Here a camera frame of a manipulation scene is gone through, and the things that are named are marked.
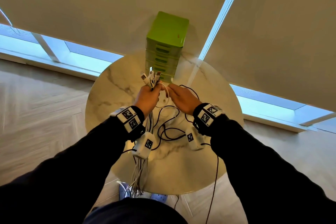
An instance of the hand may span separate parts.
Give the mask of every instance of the hand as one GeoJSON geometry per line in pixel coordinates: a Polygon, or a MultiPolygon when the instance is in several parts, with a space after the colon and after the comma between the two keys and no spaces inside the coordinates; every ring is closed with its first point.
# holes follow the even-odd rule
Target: hand
{"type": "Polygon", "coordinates": [[[186,114],[192,115],[195,108],[202,103],[188,88],[171,83],[167,89],[176,107],[186,114]]]}
{"type": "Polygon", "coordinates": [[[163,90],[163,88],[164,86],[162,84],[157,84],[153,90],[147,85],[141,87],[134,105],[139,107],[143,112],[145,119],[156,106],[159,100],[160,91],[163,90]]]}

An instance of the black sleeve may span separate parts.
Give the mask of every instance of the black sleeve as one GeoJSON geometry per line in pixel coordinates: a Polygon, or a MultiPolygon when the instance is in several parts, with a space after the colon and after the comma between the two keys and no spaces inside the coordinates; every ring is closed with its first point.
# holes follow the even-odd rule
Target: black sleeve
{"type": "MultiPolygon", "coordinates": [[[[142,111],[132,108],[143,122],[142,111]]],[[[73,146],[1,186],[2,220],[82,223],[127,139],[129,134],[120,120],[109,117],[73,146]]]]}
{"type": "Polygon", "coordinates": [[[209,129],[249,223],[336,223],[336,202],[238,122],[222,114],[209,129]]]}

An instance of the person's left hand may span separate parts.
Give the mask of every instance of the person's left hand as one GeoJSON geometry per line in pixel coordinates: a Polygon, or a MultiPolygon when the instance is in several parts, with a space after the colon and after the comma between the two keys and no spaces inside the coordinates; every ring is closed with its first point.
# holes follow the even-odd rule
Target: person's left hand
{"type": "Polygon", "coordinates": [[[153,90],[151,90],[151,88],[147,85],[141,87],[134,105],[140,108],[145,116],[145,119],[156,106],[161,90],[164,90],[164,86],[162,84],[157,84],[153,90]]]}

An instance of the floor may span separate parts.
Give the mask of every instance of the floor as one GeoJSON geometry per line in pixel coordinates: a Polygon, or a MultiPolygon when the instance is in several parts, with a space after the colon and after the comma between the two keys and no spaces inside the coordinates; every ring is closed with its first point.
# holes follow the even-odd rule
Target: floor
{"type": "MultiPolygon", "coordinates": [[[[85,103],[93,82],[29,65],[0,60],[0,185],[74,144],[86,134],[85,103]]],[[[336,201],[336,134],[292,133],[245,121],[245,129],[275,149],[336,201]]],[[[118,200],[112,173],[97,205],[118,200]]],[[[213,184],[181,195],[177,210],[189,223],[205,223],[213,184]]],[[[176,196],[167,204],[174,206],[176,196]]],[[[247,223],[227,174],[216,186],[208,223],[247,223]]]]}

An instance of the round marble table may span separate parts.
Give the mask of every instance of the round marble table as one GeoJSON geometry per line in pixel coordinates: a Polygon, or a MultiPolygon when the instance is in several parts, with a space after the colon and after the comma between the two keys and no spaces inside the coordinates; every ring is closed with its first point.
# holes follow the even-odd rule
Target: round marble table
{"type": "MultiPolygon", "coordinates": [[[[140,88],[144,85],[140,72],[145,71],[145,53],[124,56],[108,66],[97,78],[86,103],[85,125],[89,132],[92,128],[106,120],[109,114],[120,106],[133,104],[140,88]]],[[[198,58],[182,54],[175,73],[174,83],[191,87],[202,102],[216,104],[226,115],[243,125],[243,114],[238,99],[229,83],[209,64],[198,58]]],[[[174,105],[171,99],[167,103],[164,91],[159,97],[158,106],[174,105]]],[[[172,115],[175,108],[168,107],[161,112],[158,125],[154,129],[157,136],[159,126],[172,115]]],[[[154,120],[157,120],[159,108],[154,108],[154,120]]],[[[185,120],[184,114],[173,120],[167,127],[180,128],[185,131],[191,123],[185,120]]],[[[182,132],[171,129],[169,137],[177,137],[182,132]]],[[[131,149],[133,143],[126,142],[125,150],[131,149]]],[[[121,155],[112,166],[112,172],[121,181],[131,183],[135,167],[132,152],[121,155]]],[[[148,177],[144,190],[152,193],[177,195],[197,191],[214,182],[216,177],[217,156],[206,145],[199,151],[191,151],[186,137],[176,141],[162,141],[157,150],[149,155],[148,177]]],[[[219,159],[218,178],[226,172],[225,164],[219,159]]]]}

